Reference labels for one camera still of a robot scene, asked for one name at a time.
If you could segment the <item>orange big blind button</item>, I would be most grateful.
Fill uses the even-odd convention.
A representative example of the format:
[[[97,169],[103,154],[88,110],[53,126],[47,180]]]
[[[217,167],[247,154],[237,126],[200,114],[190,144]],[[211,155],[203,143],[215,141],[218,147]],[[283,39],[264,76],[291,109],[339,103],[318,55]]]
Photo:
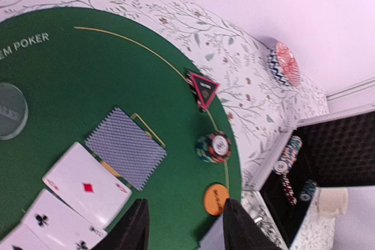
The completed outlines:
[[[228,189],[222,184],[212,184],[205,191],[203,206],[212,216],[219,216],[224,211],[226,200],[230,197]]]

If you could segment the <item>clear dealer button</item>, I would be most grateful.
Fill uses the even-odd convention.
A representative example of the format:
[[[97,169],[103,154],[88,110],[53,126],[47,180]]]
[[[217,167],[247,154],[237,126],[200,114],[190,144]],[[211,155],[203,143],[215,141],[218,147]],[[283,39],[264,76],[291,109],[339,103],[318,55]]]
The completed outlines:
[[[28,120],[29,108],[22,91],[13,84],[1,83],[1,140],[18,136]]]

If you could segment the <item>small green chip stack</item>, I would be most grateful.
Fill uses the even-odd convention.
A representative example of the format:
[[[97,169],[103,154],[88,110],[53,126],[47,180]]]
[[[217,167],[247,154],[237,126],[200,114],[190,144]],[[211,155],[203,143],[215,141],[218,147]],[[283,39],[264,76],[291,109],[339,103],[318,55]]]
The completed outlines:
[[[231,140],[222,131],[201,136],[195,143],[200,160],[207,163],[224,163],[231,156]]]

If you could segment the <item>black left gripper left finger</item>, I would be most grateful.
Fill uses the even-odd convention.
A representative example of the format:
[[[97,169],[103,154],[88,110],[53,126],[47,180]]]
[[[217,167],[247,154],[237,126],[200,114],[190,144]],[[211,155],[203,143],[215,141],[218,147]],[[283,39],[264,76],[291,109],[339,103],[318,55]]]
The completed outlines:
[[[149,228],[148,201],[136,199],[112,231],[93,249],[148,249]]]

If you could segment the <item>black red triangle token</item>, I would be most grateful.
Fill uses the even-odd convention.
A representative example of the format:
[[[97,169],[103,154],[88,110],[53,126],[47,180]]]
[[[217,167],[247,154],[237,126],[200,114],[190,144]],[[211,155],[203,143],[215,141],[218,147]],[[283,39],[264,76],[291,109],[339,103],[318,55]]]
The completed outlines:
[[[189,69],[185,70],[185,78],[195,98],[199,112],[205,112],[214,100],[220,84]]]

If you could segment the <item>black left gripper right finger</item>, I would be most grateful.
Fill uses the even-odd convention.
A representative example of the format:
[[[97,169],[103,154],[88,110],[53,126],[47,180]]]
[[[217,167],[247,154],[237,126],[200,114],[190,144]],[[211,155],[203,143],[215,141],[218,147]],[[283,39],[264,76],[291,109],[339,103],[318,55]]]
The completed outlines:
[[[266,237],[243,206],[231,198],[224,206],[223,232],[225,249],[281,249]]]

